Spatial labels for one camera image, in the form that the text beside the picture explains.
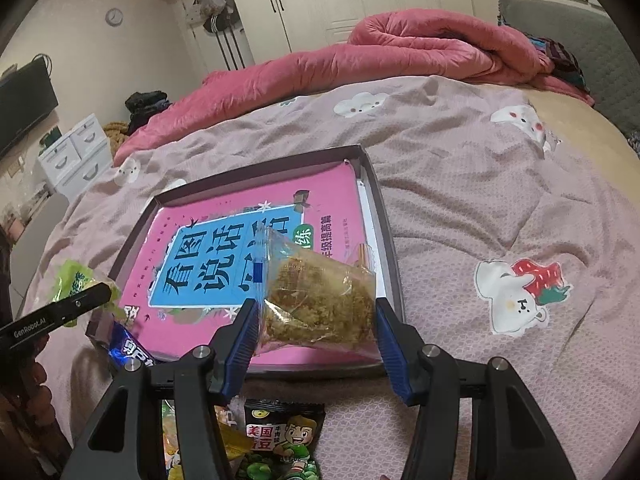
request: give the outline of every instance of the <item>cartoon bear print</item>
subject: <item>cartoon bear print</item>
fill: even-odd
[[[517,126],[545,152],[553,151],[556,146],[555,140],[547,135],[549,132],[538,118],[538,114],[529,105],[501,108],[492,114],[491,122],[511,123]]]
[[[548,325],[548,311],[537,305],[536,298],[525,288],[535,279],[533,274],[517,276],[506,262],[478,264],[474,280],[476,291],[489,302],[494,334],[518,337],[527,328]]]
[[[389,95],[385,93],[373,95],[369,92],[361,92],[354,95],[351,99],[340,101],[335,105],[334,112],[349,119],[353,116],[369,112],[370,110],[381,106],[384,104],[387,97],[389,97]]]
[[[139,174],[140,163],[132,156],[128,156],[118,168],[118,171],[113,177],[113,181],[118,186],[123,187],[125,184],[132,184],[135,182],[138,179]]]

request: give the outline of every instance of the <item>cartoon boy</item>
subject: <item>cartoon boy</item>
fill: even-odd
[[[284,440],[276,444],[273,452],[284,457],[286,462],[309,458],[306,445],[314,439],[314,431],[318,425],[314,420],[302,415],[292,416],[287,422]]]

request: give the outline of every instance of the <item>pink comforter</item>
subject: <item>pink comforter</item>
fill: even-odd
[[[237,72],[212,72],[201,88],[151,118],[115,156],[164,146],[289,96],[400,75],[441,75],[473,83],[515,85],[593,99],[550,76],[553,62],[511,27],[447,10],[411,9],[370,16],[348,44],[295,52]]]

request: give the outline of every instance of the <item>black tv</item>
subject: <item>black tv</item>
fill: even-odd
[[[41,57],[0,79],[0,158],[58,106]]]

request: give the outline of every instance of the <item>pink book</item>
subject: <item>pink book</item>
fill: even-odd
[[[162,208],[124,287],[121,306],[142,346],[178,358],[206,344],[254,297],[259,223],[340,262],[366,241],[356,176],[347,161],[309,176]],[[362,362],[354,354],[285,347],[252,364]]]

